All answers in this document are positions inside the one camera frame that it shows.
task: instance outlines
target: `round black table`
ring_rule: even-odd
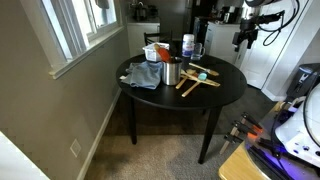
[[[197,72],[201,72],[200,69],[189,66],[190,58],[183,57],[182,59],[182,69],[195,69]],[[130,103],[128,103],[128,120],[132,143],[137,143],[134,99],[165,109],[209,110],[210,114],[204,133],[200,158],[198,160],[198,162],[202,164],[210,144],[213,131],[218,122],[221,109],[224,105],[238,100],[243,95],[247,87],[245,76],[232,64],[221,59],[205,55],[200,61],[192,61],[192,63],[217,71],[219,76],[212,76],[208,74],[207,78],[220,83],[221,85],[219,87],[200,84],[191,91],[188,96],[182,97],[182,93],[190,88],[195,81],[187,80],[180,89],[176,89],[175,86],[168,86],[160,82],[158,87],[154,90],[141,87],[131,87],[129,84],[122,83],[120,77],[127,75],[125,70],[130,66],[130,63],[143,61],[146,61],[144,54],[130,58],[123,62],[116,72],[118,85],[122,91],[130,97]]]

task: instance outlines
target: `window sill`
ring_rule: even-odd
[[[123,30],[124,30],[124,27],[120,26],[118,28],[115,28],[111,32],[93,40],[90,43],[90,47],[88,48],[88,50],[85,53],[83,53],[79,57],[77,57],[74,60],[69,61],[65,64],[62,64],[62,65],[56,66],[56,67],[52,67],[52,71],[50,71],[49,74],[53,77],[53,79],[58,79],[59,77],[64,75],[66,72],[68,72],[71,68],[73,68],[75,65],[77,65],[79,62],[81,62],[85,57],[90,55],[93,51],[98,49],[100,46],[105,44],[108,40],[110,40],[112,37],[119,34]]]

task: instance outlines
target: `baseboard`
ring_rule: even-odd
[[[84,177],[85,177],[85,175],[86,175],[86,173],[87,173],[87,171],[88,171],[88,168],[89,168],[89,166],[90,166],[90,163],[91,163],[91,160],[92,160],[92,158],[93,158],[93,155],[94,155],[94,153],[96,152],[96,149],[97,149],[97,147],[98,147],[98,145],[99,145],[99,142],[100,142],[100,140],[101,140],[101,137],[102,137],[102,135],[103,135],[103,133],[104,133],[104,131],[105,131],[108,123],[109,123],[109,119],[110,119],[110,117],[111,117],[111,115],[112,115],[112,112],[113,112],[113,110],[114,110],[114,107],[115,107],[116,104],[117,104],[117,101],[118,101],[118,98],[119,98],[119,96],[120,96],[120,93],[121,93],[121,89],[119,88],[119,90],[117,91],[117,94],[116,94],[115,98],[114,98],[113,101],[112,101],[112,104],[111,104],[111,106],[110,106],[110,108],[109,108],[109,111],[108,111],[106,117],[105,117],[104,120],[103,120],[103,123],[102,123],[102,125],[101,125],[101,127],[100,127],[100,130],[99,130],[99,132],[98,132],[98,134],[97,134],[97,136],[96,136],[96,138],[95,138],[95,140],[94,140],[94,142],[93,142],[93,144],[92,144],[92,146],[91,146],[91,148],[90,148],[90,151],[89,151],[89,153],[88,153],[88,156],[87,156],[84,164],[82,165],[82,168],[81,168],[80,173],[79,173],[79,175],[78,175],[78,177],[77,177],[77,180],[83,180]]]
[[[265,94],[271,101],[283,101],[286,99],[285,96],[275,96],[266,88],[262,88],[261,92],[263,92],[263,94]]]

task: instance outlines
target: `window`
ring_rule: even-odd
[[[20,1],[55,79],[123,29],[118,0]]]

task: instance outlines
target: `jar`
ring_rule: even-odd
[[[185,34],[182,43],[182,56],[190,57],[194,50],[194,35]]]

